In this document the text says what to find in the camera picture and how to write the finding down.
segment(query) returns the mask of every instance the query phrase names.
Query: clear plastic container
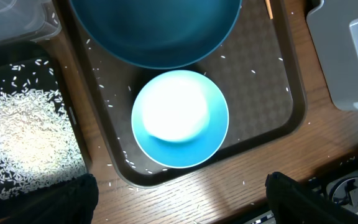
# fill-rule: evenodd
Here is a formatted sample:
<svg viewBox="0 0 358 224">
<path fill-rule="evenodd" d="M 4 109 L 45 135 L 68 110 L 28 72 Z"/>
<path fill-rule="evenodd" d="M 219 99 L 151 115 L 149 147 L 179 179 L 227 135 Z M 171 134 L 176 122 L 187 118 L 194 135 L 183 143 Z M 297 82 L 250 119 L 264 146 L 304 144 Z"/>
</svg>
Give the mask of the clear plastic container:
<svg viewBox="0 0 358 224">
<path fill-rule="evenodd" d="M 39 41 L 61 29 L 52 0 L 0 0 L 0 42 Z"/>
</svg>

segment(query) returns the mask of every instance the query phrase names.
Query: black tray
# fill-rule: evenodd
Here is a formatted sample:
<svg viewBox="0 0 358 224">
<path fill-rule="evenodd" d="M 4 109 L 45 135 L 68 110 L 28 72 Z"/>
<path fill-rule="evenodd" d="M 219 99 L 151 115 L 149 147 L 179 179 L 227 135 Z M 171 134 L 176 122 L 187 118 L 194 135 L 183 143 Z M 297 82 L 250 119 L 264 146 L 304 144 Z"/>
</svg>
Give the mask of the black tray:
<svg viewBox="0 0 358 224">
<path fill-rule="evenodd" d="M 90 37 L 74 17 L 68 0 L 56 4 L 64 12 L 63 29 L 76 53 L 114 167 L 131 185 L 155 187 L 236 156 L 294 132 L 305 117 L 306 99 L 284 2 L 272 1 L 271 21 L 264 1 L 247 0 L 222 46 L 199 63 L 182 68 L 205 73 L 226 97 L 230 123 L 222 147 L 196 167 L 169 169 L 156 164 L 133 137 L 131 111 L 142 87 L 167 70 L 129 65 L 94 41 L 87 43 Z"/>
<path fill-rule="evenodd" d="M 48 64 L 38 66 L 34 62 L 36 59 L 41 59 L 43 62 L 48 61 Z M 14 71 L 11 66 L 13 65 L 25 65 L 22 67 L 22 71 Z M 53 69 L 53 75 L 49 73 L 49 69 Z M 13 77 L 16 76 L 15 83 L 17 87 L 11 85 Z M 23 90 L 23 84 L 27 83 L 27 79 L 30 80 L 32 88 L 38 90 L 50 91 L 59 90 L 62 94 L 62 98 L 65 104 L 65 109 L 68 113 L 71 126 L 74 130 L 78 146 L 80 148 L 85 166 L 88 168 L 91 165 L 90 156 L 86 149 L 86 144 L 83 139 L 80 127 L 76 122 L 76 114 L 73 110 L 73 105 L 70 100 L 70 96 L 67 92 L 65 82 L 60 72 L 60 67 L 41 46 L 33 42 L 23 42 L 12 45 L 0 46 L 0 91 L 10 94 L 14 91 L 21 92 Z M 12 182 L 5 182 L 0 184 L 1 188 L 6 190 L 13 187 Z M 12 197 L 9 200 L 0 200 L 0 218 L 8 216 L 14 210 L 20 210 L 22 207 L 32 203 L 35 198 L 45 192 L 48 187 L 29 192 L 27 194 L 20 194 L 17 197 Z"/>
</svg>

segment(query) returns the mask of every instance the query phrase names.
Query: wooden surface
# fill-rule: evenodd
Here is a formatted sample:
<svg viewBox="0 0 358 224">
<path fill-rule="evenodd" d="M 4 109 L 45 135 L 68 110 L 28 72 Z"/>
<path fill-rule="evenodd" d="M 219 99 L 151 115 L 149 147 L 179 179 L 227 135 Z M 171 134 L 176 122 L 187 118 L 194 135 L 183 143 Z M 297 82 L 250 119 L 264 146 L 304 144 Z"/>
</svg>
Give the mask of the wooden surface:
<svg viewBox="0 0 358 224">
<path fill-rule="evenodd" d="M 285 139 L 156 189 L 132 190 L 107 166 L 111 160 L 66 35 L 62 32 L 44 43 L 61 63 L 93 160 L 90 171 L 100 192 L 93 223 L 214 222 L 265 203 L 264 183 L 269 173 L 280 171 L 305 181 L 358 153 L 358 112 L 339 111 L 331 102 L 305 22 L 306 0 L 285 2 L 308 97 L 305 123 Z"/>
</svg>

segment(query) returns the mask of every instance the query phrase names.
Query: pile of rice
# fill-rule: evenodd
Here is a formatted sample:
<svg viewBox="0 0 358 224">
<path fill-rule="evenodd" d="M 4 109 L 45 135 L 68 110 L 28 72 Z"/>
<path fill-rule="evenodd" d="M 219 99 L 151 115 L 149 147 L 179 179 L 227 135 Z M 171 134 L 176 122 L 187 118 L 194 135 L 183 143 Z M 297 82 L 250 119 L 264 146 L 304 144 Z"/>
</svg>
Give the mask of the pile of rice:
<svg viewBox="0 0 358 224">
<path fill-rule="evenodd" d="M 61 105 L 56 111 L 55 104 Z M 57 91 L 0 93 L 0 199 L 86 172 L 62 96 Z"/>
</svg>

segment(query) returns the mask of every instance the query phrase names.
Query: blue bowl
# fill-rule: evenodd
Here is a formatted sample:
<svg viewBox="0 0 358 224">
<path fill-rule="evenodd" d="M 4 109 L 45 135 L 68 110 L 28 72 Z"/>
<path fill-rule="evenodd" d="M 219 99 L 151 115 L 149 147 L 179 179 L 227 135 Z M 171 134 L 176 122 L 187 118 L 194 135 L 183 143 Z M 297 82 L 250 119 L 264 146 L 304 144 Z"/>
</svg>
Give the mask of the blue bowl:
<svg viewBox="0 0 358 224">
<path fill-rule="evenodd" d="M 119 59 L 168 69 L 197 62 L 229 35 L 241 0 L 70 0 L 89 35 Z"/>
<path fill-rule="evenodd" d="M 161 140 L 151 135 L 145 127 L 143 105 L 147 95 L 156 83 L 172 78 L 196 83 L 208 108 L 209 122 L 206 127 L 186 141 Z M 166 167 L 187 168 L 206 161 L 220 148 L 229 127 L 229 110 L 222 92 L 210 79 L 199 73 L 175 70 L 157 76 L 143 87 L 135 100 L 131 123 L 139 147 L 149 158 Z"/>
</svg>

